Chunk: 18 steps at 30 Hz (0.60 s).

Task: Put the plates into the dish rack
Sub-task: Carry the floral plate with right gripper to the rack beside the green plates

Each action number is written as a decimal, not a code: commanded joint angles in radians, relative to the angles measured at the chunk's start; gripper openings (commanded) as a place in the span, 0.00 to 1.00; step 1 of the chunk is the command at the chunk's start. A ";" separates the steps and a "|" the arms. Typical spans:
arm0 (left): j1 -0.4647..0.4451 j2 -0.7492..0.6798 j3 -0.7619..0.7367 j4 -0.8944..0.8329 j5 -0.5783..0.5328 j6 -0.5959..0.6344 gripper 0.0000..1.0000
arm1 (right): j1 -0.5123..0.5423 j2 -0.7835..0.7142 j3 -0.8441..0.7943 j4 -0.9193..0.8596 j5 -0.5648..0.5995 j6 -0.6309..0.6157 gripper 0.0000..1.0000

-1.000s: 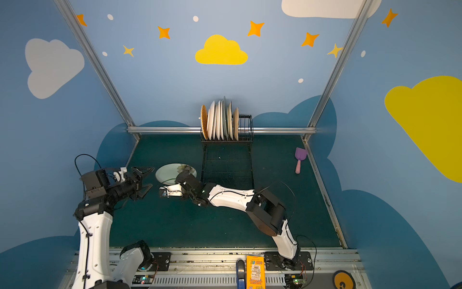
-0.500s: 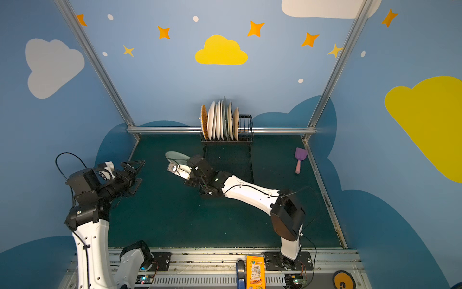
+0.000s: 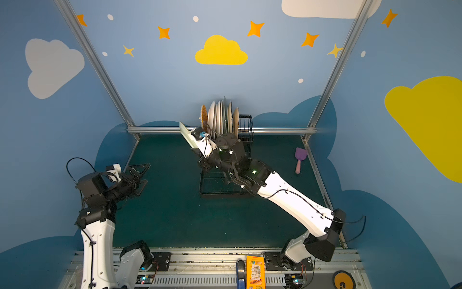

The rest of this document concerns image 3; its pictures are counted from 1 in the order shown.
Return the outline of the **black wire dish rack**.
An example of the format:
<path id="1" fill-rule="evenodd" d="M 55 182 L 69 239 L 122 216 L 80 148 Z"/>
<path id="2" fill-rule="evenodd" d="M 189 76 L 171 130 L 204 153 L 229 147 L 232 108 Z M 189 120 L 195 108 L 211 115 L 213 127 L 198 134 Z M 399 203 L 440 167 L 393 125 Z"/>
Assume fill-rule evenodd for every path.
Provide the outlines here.
<path id="1" fill-rule="evenodd" d="M 246 197 L 251 193 L 245 189 L 249 180 L 244 178 L 243 169 L 248 168 L 251 159 L 251 147 L 254 140 L 252 116 L 240 114 L 233 121 L 237 135 L 226 133 L 218 140 L 225 144 L 219 149 L 222 159 L 216 166 L 208 165 L 201 173 L 199 193 L 203 198 Z"/>

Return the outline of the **grey-green plain plate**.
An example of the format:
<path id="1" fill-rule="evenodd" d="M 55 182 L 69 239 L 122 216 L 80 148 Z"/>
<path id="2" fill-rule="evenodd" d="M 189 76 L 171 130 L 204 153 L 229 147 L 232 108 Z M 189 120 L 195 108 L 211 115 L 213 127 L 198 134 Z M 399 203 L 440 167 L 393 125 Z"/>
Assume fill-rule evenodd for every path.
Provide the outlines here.
<path id="1" fill-rule="evenodd" d="M 227 134 L 229 132 L 229 126 L 228 126 L 228 104 L 226 101 L 226 97 L 223 98 L 223 133 Z"/>

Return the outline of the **mint green leaf plate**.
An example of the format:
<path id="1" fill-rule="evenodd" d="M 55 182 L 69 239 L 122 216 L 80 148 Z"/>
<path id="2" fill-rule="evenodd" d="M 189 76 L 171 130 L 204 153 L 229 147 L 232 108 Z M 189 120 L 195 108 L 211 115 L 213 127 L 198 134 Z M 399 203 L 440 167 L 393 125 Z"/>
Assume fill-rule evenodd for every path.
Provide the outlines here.
<path id="1" fill-rule="evenodd" d="M 188 144 L 190 145 L 191 148 L 193 149 L 198 149 L 198 145 L 197 145 L 197 142 L 196 142 L 196 139 L 195 137 L 191 134 L 191 132 L 186 128 L 186 126 L 179 122 L 179 129 L 180 129 L 180 133 L 181 135 L 183 136 L 183 138 L 188 142 Z"/>

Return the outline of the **cream floral plate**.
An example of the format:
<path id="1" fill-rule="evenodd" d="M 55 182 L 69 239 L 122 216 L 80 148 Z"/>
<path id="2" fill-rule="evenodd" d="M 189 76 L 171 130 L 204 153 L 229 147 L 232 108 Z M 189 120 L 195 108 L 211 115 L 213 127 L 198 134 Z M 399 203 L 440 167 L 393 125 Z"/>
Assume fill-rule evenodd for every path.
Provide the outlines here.
<path id="1" fill-rule="evenodd" d="M 232 102 L 230 101 L 227 107 L 227 131 L 233 133 L 233 120 L 232 120 Z"/>

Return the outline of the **green-rimmed Hao Wei plate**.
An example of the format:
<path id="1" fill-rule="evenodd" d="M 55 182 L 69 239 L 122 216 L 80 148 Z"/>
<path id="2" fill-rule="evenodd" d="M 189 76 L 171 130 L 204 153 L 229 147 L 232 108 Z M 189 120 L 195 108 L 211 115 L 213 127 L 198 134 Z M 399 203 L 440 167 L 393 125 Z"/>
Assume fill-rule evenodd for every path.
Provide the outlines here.
<path id="1" fill-rule="evenodd" d="M 208 110 L 208 123 L 207 123 L 207 128 L 209 135 L 212 137 L 214 133 L 214 116 L 215 116 L 215 102 L 213 101 L 209 107 Z"/>

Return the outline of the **dark navy plate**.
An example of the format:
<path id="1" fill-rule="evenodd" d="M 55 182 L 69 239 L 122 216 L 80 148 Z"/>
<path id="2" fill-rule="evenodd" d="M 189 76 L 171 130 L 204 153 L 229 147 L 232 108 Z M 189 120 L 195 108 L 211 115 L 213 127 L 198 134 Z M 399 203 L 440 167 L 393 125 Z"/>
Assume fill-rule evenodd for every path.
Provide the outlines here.
<path id="1" fill-rule="evenodd" d="M 238 131 L 239 131 L 239 108 L 236 108 L 233 112 L 233 133 L 236 138 L 239 138 Z"/>

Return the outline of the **woven bamboo plate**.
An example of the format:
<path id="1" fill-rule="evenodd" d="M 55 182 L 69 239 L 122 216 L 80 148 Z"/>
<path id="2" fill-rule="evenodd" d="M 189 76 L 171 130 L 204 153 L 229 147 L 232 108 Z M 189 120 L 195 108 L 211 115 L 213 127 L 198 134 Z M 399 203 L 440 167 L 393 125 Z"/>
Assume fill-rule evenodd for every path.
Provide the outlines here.
<path id="1" fill-rule="evenodd" d="M 203 131 L 208 133 L 208 111 L 205 105 L 201 106 L 200 121 Z"/>

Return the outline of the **sunburst plate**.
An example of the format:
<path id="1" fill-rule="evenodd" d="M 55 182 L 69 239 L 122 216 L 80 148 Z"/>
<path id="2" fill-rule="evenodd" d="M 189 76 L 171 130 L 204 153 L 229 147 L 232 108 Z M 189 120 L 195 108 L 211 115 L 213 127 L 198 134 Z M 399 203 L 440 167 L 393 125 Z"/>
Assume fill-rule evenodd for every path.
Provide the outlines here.
<path id="1" fill-rule="evenodd" d="M 212 126 L 214 138 L 216 138 L 216 136 L 218 136 L 217 122 L 218 122 L 218 103 L 215 103 L 215 106 L 214 106 L 213 126 Z"/>
<path id="2" fill-rule="evenodd" d="M 222 102 L 218 101 L 216 106 L 215 106 L 215 131 L 221 135 L 222 132 L 222 108 L 221 108 Z"/>

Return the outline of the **white plate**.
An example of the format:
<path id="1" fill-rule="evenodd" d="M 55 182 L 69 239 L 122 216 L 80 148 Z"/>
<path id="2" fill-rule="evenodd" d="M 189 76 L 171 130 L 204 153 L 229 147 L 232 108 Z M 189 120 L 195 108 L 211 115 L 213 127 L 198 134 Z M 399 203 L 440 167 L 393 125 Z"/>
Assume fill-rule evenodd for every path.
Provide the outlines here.
<path id="1" fill-rule="evenodd" d="M 220 121 L 220 134 L 221 135 L 223 135 L 225 133 L 225 129 L 224 129 L 225 111 L 224 111 L 224 109 L 225 109 L 224 101 L 220 101 L 220 117 L 219 117 L 219 121 Z"/>

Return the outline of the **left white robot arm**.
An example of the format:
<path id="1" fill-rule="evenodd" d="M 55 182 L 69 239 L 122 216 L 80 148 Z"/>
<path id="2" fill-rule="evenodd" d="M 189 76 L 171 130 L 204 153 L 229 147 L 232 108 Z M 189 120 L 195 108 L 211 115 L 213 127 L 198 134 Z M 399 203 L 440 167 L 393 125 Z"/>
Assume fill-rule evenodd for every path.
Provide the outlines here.
<path id="1" fill-rule="evenodd" d="M 118 266 L 113 260 L 117 205 L 142 194 L 148 183 L 143 177 L 149 169 L 149 164 L 128 166 L 126 170 L 114 164 L 76 183 L 83 202 L 75 222 L 84 244 L 81 288 L 133 289 L 138 272 L 152 266 L 153 256 L 142 240 L 123 248 Z"/>

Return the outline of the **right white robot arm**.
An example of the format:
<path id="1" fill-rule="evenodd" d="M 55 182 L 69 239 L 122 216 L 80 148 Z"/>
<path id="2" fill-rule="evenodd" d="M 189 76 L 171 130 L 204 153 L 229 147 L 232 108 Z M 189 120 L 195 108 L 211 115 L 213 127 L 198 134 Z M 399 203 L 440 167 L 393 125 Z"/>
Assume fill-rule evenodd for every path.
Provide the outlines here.
<path id="1" fill-rule="evenodd" d="M 305 227 L 304 234 L 283 247 L 281 259 L 287 267 L 309 257 L 325 262 L 332 260 L 346 218 L 342 210 L 326 208 L 299 192 L 271 167 L 252 159 L 242 141 L 233 134 L 212 139 L 198 127 L 189 132 L 186 139 L 198 155 L 203 170 L 222 171 L 232 183 L 276 204 Z"/>

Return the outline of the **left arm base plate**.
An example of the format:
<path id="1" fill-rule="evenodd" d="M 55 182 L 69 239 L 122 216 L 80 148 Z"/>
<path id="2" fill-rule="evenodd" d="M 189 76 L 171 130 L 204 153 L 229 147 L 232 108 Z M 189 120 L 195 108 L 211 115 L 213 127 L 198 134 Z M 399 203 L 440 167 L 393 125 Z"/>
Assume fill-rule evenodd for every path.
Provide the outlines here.
<path id="1" fill-rule="evenodd" d="M 171 257 L 171 252 L 152 252 L 152 266 L 149 272 L 168 272 Z"/>

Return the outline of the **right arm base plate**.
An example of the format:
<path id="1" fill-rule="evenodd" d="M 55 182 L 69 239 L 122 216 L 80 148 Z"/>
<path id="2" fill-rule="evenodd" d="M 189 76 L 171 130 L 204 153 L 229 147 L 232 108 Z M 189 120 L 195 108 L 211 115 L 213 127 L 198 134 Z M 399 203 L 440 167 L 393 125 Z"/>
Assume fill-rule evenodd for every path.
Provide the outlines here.
<path id="1" fill-rule="evenodd" d="M 266 271 L 313 271 L 314 262 L 311 257 L 295 263 L 286 257 L 282 257 L 280 252 L 264 252 Z"/>

